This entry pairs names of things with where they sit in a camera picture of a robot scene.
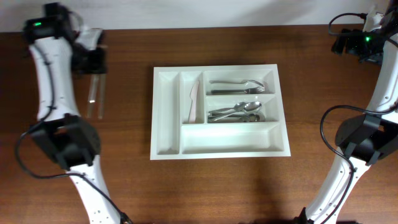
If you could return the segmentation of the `white plastic knife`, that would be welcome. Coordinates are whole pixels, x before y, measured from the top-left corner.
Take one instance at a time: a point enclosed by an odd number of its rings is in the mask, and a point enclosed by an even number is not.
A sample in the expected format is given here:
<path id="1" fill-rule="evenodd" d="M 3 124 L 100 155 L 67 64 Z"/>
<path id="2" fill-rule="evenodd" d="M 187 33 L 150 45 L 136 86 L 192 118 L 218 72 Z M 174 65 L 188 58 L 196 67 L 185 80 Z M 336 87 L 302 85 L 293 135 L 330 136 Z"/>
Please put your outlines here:
<path id="1" fill-rule="evenodd" d="M 188 117 L 188 122 L 189 123 L 195 123 L 196 120 L 196 113 L 197 113 L 197 94 L 198 94 L 198 89 L 199 89 L 199 84 L 200 82 L 197 80 L 190 92 L 190 99 L 192 101 L 191 107 L 190 107 L 190 113 Z"/>

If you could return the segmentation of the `metal fork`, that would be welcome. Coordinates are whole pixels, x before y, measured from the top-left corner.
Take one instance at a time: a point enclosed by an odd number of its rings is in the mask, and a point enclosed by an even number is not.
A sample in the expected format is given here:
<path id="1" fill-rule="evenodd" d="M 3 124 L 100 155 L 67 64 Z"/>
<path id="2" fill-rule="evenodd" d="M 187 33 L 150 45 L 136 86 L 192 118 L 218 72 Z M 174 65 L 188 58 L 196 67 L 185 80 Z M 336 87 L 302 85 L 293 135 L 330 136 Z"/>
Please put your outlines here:
<path id="1" fill-rule="evenodd" d="M 265 87 L 265 85 L 256 80 L 241 80 L 241 81 L 232 81 L 232 80 L 210 80 L 209 83 L 225 83 L 225 84 L 247 84 L 247 83 L 254 83 L 257 86 Z"/>
<path id="2" fill-rule="evenodd" d="M 266 90 L 265 87 L 247 88 L 247 89 L 234 89 L 234 90 L 211 90 L 214 95 L 224 95 L 224 94 L 257 94 L 262 93 Z"/>

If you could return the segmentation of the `large metal spoon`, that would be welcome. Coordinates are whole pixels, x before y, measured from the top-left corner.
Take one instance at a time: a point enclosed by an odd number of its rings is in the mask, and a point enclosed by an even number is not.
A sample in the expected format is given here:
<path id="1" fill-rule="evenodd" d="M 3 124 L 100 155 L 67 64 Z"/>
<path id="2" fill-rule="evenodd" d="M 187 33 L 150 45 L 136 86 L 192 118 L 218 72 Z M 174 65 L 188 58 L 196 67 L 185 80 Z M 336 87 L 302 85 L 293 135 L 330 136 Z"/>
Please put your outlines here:
<path id="1" fill-rule="evenodd" d="M 262 105 L 261 105 L 261 103 L 260 103 L 259 101 L 253 101 L 253 102 L 247 103 L 245 106 L 242 106 L 242 107 L 240 107 L 240 108 L 237 109 L 237 110 L 234 110 L 234 111 L 229 112 L 229 113 L 221 114 L 221 115 L 223 115 L 223 116 L 229 116 L 229 115 L 231 115 L 231 114 L 236 114 L 236 113 L 239 113 L 239 112 L 248 113 L 248 112 L 251 112 L 251 111 L 255 111 L 255 110 L 260 109 L 261 106 L 262 106 Z"/>
<path id="2" fill-rule="evenodd" d="M 263 122 L 265 116 L 261 113 L 236 113 L 225 118 L 221 118 L 216 123 L 248 123 L 248 122 Z"/>

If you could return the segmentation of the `small metal spoon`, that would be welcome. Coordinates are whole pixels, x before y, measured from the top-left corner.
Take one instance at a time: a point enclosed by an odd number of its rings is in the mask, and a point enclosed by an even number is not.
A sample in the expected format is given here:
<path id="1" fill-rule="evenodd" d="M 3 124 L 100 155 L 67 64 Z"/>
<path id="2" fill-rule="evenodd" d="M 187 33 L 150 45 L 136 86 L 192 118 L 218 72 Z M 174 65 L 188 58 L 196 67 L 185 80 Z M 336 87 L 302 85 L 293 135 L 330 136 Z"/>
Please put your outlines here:
<path id="1" fill-rule="evenodd" d="M 209 123 L 245 123 L 249 121 L 249 116 L 245 114 L 231 114 L 229 116 L 223 116 L 218 114 L 208 117 Z"/>
<path id="2" fill-rule="evenodd" d="M 246 104 L 247 104 L 246 102 L 242 101 L 242 102 L 235 104 L 231 108 L 221 108 L 221 109 L 217 109 L 217 110 L 211 110 L 211 111 L 209 111 L 209 113 L 220 113 L 220 112 L 225 112 L 225 111 L 229 111 L 229 110 L 237 110 L 240 107 L 245 106 Z"/>

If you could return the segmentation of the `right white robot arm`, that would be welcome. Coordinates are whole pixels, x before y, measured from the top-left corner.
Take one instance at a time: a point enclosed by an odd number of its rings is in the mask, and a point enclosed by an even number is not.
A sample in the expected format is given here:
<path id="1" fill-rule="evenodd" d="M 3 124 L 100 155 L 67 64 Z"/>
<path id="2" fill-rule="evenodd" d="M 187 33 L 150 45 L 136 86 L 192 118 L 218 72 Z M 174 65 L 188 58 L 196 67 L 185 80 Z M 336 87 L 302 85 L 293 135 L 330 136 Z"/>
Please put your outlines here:
<path id="1" fill-rule="evenodd" d="M 364 21 L 362 29 L 328 32 L 336 38 L 331 50 L 378 64 L 380 74 L 367 108 L 344 107 L 359 115 L 340 124 L 334 145 L 324 142 L 335 159 L 318 195 L 294 223 L 338 223 L 338 214 L 361 176 L 397 150 L 397 0 L 389 1 L 383 14 L 372 8 L 357 16 Z"/>

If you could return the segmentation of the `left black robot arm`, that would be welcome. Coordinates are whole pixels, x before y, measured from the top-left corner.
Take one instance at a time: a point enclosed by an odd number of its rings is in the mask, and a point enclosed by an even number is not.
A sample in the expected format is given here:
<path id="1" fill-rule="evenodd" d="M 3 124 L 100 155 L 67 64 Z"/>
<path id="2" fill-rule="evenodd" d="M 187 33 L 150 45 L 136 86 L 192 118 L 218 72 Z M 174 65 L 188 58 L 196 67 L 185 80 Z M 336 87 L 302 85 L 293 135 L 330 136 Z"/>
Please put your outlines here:
<path id="1" fill-rule="evenodd" d="M 25 22 L 23 35 L 34 59 L 39 87 L 37 123 L 21 138 L 30 136 L 41 151 L 64 172 L 48 179 L 69 178 L 81 198 L 90 223 L 131 223 L 111 200 L 101 165 L 101 140 L 75 101 L 73 73 L 91 75 L 87 114 L 99 104 L 104 114 L 108 68 L 102 44 L 104 31 L 88 28 L 80 16 L 59 2 L 44 4 L 44 16 Z"/>

